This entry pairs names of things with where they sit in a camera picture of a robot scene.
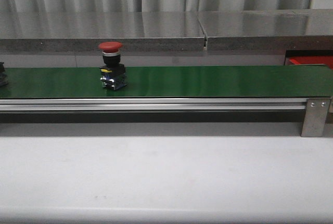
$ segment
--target stainless steel surface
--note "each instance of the stainless steel surface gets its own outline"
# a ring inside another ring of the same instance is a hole
[[[100,51],[43,52],[38,54],[1,55],[6,67],[99,67],[103,64]],[[284,53],[265,54],[260,51],[138,51],[121,52],[121,62],[127,67],[200,66],[200,65],[283,65]]]
[[[329,98],[311,98],[308,100],[302,137],[321,137],[323,135],[329,104]]]
[[[0,13],[0,51],[198,51],[204,37],[194,12]]]
[[[199,12],[208,50],[333,49],[333,9]]]
[[[5,99],[0,111],[304,110],[306,98]]]

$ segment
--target red object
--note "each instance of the red object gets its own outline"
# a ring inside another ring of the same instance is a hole
[[[103,50],[103,52],[118,52],[119,48],[122,47],[123,44],[120,42],[110,41],[103,42],[98,45],[98,48]]]
[[[301,56],[289,60],[293,64],[325,64],[333,69],[333,56]]]

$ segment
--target conveyor belt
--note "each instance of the conveyor belt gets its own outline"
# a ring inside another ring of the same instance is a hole
[[[128,85],[118,91],[101,87],[98,68],[12,68],[6,73],[9,84],[0,88],[0,111],[7,114],[288,111],[305,110],[311,103],[325,123],[333,95],[333,73],[323,65],[133,67],[127,68]]]

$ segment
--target emergency stop button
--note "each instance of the emergency stop button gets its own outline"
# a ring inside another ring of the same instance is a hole
[[[119,52],[119,48],[122,47],[123,44],[116,41],[103,42],[98,45],[98,48],[101,49],[104,53],[113,53]]]

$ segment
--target green conveyor belt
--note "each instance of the green conveyor belt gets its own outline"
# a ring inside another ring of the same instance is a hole
[[[323,65],[128,67],[128,85],[101,86],[99,68],[7,68],[1,99],[102,97],[331,97]]]

